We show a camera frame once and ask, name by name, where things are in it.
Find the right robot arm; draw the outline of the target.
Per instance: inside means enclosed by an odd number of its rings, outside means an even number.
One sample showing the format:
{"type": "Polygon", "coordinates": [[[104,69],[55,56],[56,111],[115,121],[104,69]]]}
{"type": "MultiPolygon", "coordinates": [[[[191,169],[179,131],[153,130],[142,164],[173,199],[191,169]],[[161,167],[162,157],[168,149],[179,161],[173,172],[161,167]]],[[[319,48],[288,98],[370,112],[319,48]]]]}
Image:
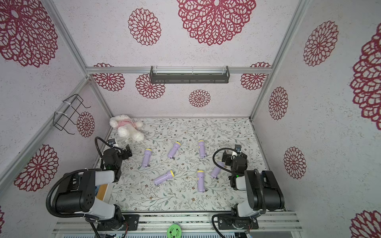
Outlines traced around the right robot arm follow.
{"type": "Polygon", "coordinates": [[[247,155],[242,151],[221,148],[214,152],[212,161],[218,168],[231,174],[229,181],[234,190],[247,194],[247,199],[235,204],[230,214],[212,215],[211,224],[220,237],[224,235],[217,228],[216,221],[233,229],[246,229],[249,234],[250,230],[258,228],[260,216],[284,208],[284,195],[274,173],[269,170],[249,170],[247,155]]]}

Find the purple flashlight near right arm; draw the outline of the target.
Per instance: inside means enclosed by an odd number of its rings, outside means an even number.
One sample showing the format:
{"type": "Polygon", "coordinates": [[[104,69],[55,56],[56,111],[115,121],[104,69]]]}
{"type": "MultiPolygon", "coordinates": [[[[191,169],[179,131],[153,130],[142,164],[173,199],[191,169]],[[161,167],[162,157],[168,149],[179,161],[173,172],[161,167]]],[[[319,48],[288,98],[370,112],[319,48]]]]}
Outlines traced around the purple flashlight near right arm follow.
{"type": "MultiPolygon", "coordinates": [[[[225,163],[224,163],[224,162],[219,161],[219,162],[217,162],[217,163],[218,163],[219,166],[221,166],[221,167],[225,167],[225,163]]],[[[212,172],[210,173],[210,177],[211,177],[212,179],[218,179],[218,174],[219,174],[220,172],[221,172],[221,168],[218,167],[218,166],[216,166],[216,167],[212,170],[212,172]]]]}

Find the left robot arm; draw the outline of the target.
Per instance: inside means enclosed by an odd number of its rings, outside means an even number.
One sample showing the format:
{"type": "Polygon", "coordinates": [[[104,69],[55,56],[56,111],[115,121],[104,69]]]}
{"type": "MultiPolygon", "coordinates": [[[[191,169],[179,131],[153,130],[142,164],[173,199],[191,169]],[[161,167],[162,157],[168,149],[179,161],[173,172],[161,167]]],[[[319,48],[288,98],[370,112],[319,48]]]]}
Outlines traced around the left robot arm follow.
{"type": "Polygon", "coordinates": [[[116,183],[122,175],[122,162],[133,154],[129,145],[120,148],[110,141],[96,137],[108,146],[100,152],[98,169],[81,169],[65,173],[46,197],[47,211],[58,218],[84,218],[91,226],[97,222],[106,230],[127,229],[128,223],[121,208],[96,197],[96,187],[116,183]]]}

